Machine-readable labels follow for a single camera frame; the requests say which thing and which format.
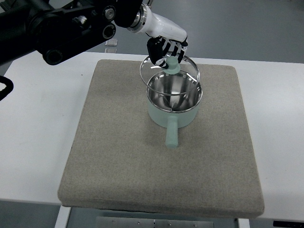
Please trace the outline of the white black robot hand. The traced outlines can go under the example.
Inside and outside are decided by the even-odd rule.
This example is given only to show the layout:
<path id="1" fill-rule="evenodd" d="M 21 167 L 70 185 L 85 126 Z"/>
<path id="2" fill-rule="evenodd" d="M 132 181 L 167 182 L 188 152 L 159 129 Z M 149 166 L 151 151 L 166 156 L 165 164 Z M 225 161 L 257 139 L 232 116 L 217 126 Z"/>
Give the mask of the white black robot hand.
<path id="1" fill-rule="evenodd" d="M 175 57 L 178 51 L 178 43 L 181 44 L 178 52 L 178 63 L 180 64 L 183 60 L 185 49 L 188 48 L 187 32 L 171 20 L 153 13 L 146 4 L 140 6 L 134 22 L 127 29 L 132 33 L 145 33 L 151 37 L 147 42 L 147 50 L 150 60 L 155 66 L 165 68 L 164 57 L 171 45 L 173 46 L 171 56 Z"/>

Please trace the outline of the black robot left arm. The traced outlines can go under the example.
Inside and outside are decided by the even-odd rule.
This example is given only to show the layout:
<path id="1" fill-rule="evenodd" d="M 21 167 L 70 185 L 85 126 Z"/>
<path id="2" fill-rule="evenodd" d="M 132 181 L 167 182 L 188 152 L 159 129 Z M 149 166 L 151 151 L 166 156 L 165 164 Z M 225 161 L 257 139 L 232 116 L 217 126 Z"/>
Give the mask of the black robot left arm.
<path id="1" fill-rule="evenodd" d="M 167 53 L 181 61 L 188 47 L 186 31 L 141 0 L 74 0 L 59 9 L 47 0 L 3 0 L 0 6 L 2 64 L 37 51 L 57 65 L 110 40 L 116 27 L 147 34 L 150 59 L 164 69 Z"/>

